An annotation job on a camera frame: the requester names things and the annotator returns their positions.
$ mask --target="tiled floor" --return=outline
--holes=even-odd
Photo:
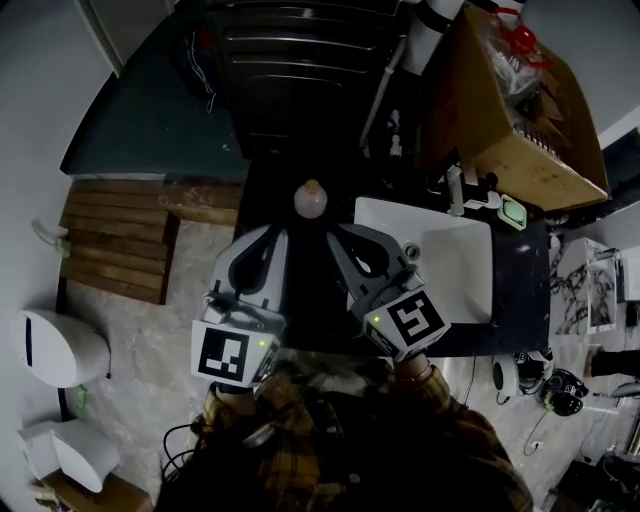
[[[189,356],[191,320],[200,313],[217,254],[230,242],[232,229],[182,223],[174,257],[166,306],[152,306],[69,283],[71,311],[101,329],[113,351],[111,380],[87,385],[89,399],[81,417],[93,422],[119,446],[122,464],[116,472],[155,496],[160,486],[160,467],[166,461],[162,437],[171,427],[188,423],[200,411],[207,382],[191,376]],[[624,309],[618,314],[624,325]],[[640,334],[619,328],[591,338],[552,337],[556,366],[582,376],[587,343],[609,350],[640,347]],[[472,377],[473,358],[436,361],[444,368],[452,393],[464,401]],[[592,392],[611,392],[631,379],[614,376],[591,379]],[[74,406],[75,393],[68,393]],[[485,414],[516,468],[529,485],[541,508],[549,489],[559,481],[570,462],[597,459],[610,447],[626,444],[638,410],[638,401],[616,403],[608,398],[584,400],[577,415],[561,418],[547,414],[532,441],[540,448],[527,457],[525,441],[545,409],[533,396],[496,403],[491,381],[491,358],[478,357],[469,391],[468,405]],[[184,432],[172,434],[169,449],[178,453],[190,442]]]

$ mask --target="wooden pallet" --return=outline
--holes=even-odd
[[[158,202],[180,220],[235,226],[242,191],[215,178],[169,176]]]
[[[88,180],[71,187],[61,226],[71,257],[60,275],[164,304],[179,220],[158,204],[162,182]]]

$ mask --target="white pipe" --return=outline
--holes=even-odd
[[[367,118],[367,122],[365,123],[364,129],[362,130],[362,135],[360,136],[361,148],[365,147],[367,144],[367,137],[369,136],[371,125],[373,124],[373,120],[376,118],[376,114],[378,113],[378,109],[380,108],[380,104],[382,103],[382,98],[384,98],[384,93],[387,90],[387,85],[389,85],[389,79],[391,78],[391,75],[393,75],[393,72],[396,70],[398,62],[400,62],[400,59],[402,58],[406,47],[407,39],[406,37],[403,37],[402,39],[400,39],[400,43],[398,44],[393,57],[391,57],[391,61],[384,68],[384,74],[382,75],[382,80],[380,80],[378,92],[376,92],[376,97],[373,100],[373,105],[371,106],[369,117]]]
[[[447,186],[449,187],[449,213],[454,217],[464,215],[464,198],[462,195],[462,169],[457,166],[447,171]]]

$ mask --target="green soap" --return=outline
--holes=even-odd
[[[87,407],[87,394],[87,388],[80,384],[78,391],[76,392],[76,406],[81,412],[84,412]]]
[[[524,222],[525,210],[518,203],[507,201],[504,204],[504,213],[511,220],[514,220],[519,224]]]

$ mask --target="white sink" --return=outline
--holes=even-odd
[[[488,224],[369,197],[356,199],[355,223],[391,235],[403,251],[417,247],[411,263],[443,303],[451,323],[491,321],[493,248]]]

